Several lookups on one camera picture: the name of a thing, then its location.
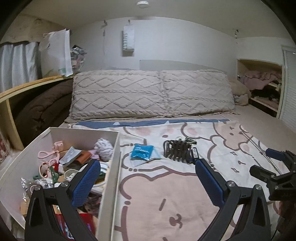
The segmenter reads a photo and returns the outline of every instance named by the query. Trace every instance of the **ceiling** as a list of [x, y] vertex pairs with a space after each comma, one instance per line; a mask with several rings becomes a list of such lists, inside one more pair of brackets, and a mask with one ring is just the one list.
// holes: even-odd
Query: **ceiling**
[[104, 19], [156, 16], [183, 19], [234, 37], [291, 38], [281, 21], [261, 0], [33, 0], [22, 13], [73, 29]]

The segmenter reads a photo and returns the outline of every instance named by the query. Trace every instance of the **blue packet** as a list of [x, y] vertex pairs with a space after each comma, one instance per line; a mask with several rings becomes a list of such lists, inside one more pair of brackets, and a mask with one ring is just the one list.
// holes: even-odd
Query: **blue packet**
[[133, 151], [131, 153], [131, 160], [134, 159], [142, 159], [149, 161], [154, 146], [142, 146], [139, 144], [135, 144], [135, 147], [133, 148]]

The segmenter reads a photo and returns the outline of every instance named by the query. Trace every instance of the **dark brown blanket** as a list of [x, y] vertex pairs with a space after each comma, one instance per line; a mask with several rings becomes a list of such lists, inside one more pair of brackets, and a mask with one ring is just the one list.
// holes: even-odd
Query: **dark brown blanket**
[[15, 118], [20, 138], [27, 146], [44, 130], [59, 126], [69, 115], [73, 80], [61, 82], [30, 101]]

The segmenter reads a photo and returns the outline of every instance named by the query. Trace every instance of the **cable knit pillow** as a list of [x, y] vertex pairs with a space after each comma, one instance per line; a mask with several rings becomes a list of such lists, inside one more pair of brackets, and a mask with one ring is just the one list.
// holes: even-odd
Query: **cable knit pillow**
[[96, 70], [74, 77], [66, 122], [165, 116], [163, 87], [157, 71]]
[[218, 70], [166, 70], [160, 73], [172, 116], [196, 115], [234, 109], [227, 76]]

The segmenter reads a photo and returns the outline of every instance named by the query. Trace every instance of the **smoke detector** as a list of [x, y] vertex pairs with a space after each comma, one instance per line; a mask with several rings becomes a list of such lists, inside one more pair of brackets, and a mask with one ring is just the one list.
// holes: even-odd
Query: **smoke detector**
[[149, 3], [147, 1], [140, 1], [137, 2], [137, 6], [139, 6], [139, 8], [146, 8], [149, 7]]

